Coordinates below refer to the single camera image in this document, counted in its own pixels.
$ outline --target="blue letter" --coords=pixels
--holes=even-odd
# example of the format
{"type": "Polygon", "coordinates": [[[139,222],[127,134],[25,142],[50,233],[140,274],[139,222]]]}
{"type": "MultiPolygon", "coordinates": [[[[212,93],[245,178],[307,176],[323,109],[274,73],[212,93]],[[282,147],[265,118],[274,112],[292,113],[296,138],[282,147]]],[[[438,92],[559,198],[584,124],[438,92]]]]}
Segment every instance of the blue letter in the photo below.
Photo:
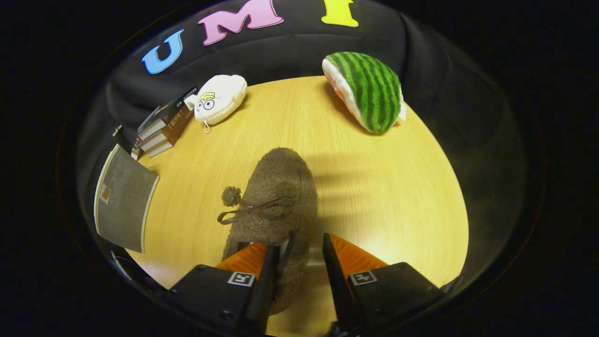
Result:
{"type": "Polygon", "coordinates": [[[173,64],[173,62],[175,62],[175,60],[179,57],[179,55],[181,55],[181,50],[183,50],[183,45],[181,43],[181,32],[183,32],[183,30],[181,29],[180,31],[176,32],[175,34],[172,34],[171,36],[167,37],[166,40],[164,40],[164,43],[168,43],[168,47],[171,49],[171,54],[168,55],[167,58],[165,58],[164,60],[160,61],[158,59],[158,47],[160,46],[156,46],[154,48],[152,48],[152,50],[150,50],[143,59],[141,59],[145,64],[146,64],[146,69],[148,70],[148,73],[150,74],[157,74],[160,73],[161,71],[163,71],[164,69],[168,68],[171,64],[173,64]]]}

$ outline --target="plush toy loop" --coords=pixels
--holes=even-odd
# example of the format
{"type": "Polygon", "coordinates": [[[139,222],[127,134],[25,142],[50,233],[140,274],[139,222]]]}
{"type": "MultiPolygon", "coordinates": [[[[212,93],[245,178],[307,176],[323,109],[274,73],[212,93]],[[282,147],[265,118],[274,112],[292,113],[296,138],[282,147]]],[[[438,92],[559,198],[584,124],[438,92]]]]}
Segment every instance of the plush toy loop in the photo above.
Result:
{"type": "Polygon", "coordinates": [[[264,209],[266,209],[269,206],[277,206],[278,200],[279,200],[279,198],[276,197],[275,199],[272,199],[271,201],[254,206],[254,205],[250,205],[250,204],[246,203],[245,201],[243,201],[242,199],[238,198],[236,201],[238,204],[242,205],[242,208],[238,209],[238,210],[232,210],[230,212],[222,212],[221,214],[219,214],[217,221],[223,225],[228,225],[228,224],[232,224],[233,222],[236,222],[237,220],[243,218],[244,216],[248,216],[250,214],[255,214],[256,216],[258,216],[262,219],[266,219],[266,220],[277,220],[281,217],[281,214],[270,215],[270,214],[266,213],[264,211],[264,209]],[[224,219],[225,215],[227,215],[227,214],[234,214],[234,216],[232,218],[224,219]]]}

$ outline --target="letter m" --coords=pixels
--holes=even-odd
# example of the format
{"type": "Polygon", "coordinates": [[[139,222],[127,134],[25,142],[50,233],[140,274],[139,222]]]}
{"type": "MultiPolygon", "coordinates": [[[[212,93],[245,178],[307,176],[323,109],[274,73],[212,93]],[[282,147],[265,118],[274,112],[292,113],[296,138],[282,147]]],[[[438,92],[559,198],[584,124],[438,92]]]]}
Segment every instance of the letter m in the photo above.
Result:
{"type": "Polygon", "coordinates": [[[203,45],[213,44],[226,37],[226,32],[221,32],[220,27],[235,34],[239,33],[248,16],[250,17],[250,23],[247,25],[249,29],[273,26],[283,22],[283,18],[275,13],[272,0],[250,0],[237,13],[218,11],[200,20],[198,24],[204,24],[206,28],[206,40],[203,45]]]}

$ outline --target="green striped rind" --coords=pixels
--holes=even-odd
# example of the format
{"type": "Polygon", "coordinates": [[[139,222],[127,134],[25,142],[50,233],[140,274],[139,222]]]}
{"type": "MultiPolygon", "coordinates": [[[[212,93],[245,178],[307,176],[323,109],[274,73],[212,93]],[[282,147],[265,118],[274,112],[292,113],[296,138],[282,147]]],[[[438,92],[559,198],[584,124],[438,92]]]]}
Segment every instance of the green striped rind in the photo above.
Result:
{"type": "Polygon", "coordinates": [[[390,129],[397,121],[401,104],[400,80],[395,72],[362,53],[339,52],[326,59],[347,80],[368,130],[381,134],[390,129]]]}

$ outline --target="round table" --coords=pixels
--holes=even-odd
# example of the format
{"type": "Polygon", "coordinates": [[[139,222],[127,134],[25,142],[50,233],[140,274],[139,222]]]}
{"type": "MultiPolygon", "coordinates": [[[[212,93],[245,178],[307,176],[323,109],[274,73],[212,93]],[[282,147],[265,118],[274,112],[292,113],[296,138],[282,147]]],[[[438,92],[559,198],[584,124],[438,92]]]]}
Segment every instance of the round table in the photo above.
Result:
{"type": "Polygon", "coordinates": [[[324,335],[336,320],[322,234],[336,234],[392,264],[408,262],[440,287],[459,275],[468,219],[443,150],[412,109],[401,127],[366,132],[324,76],[249,86],[242,105],[204,132],[192,119],[174,148],[140,163],[160,180],[147,213],[144,254],[129,251],[158,283],[172,287],[197,264],[220,262],[230,226],[226,186],[244,191],[273,148],[299,153],[313,173],[318,218],[299,296],[269,318],[276,336],[324,335]]]}

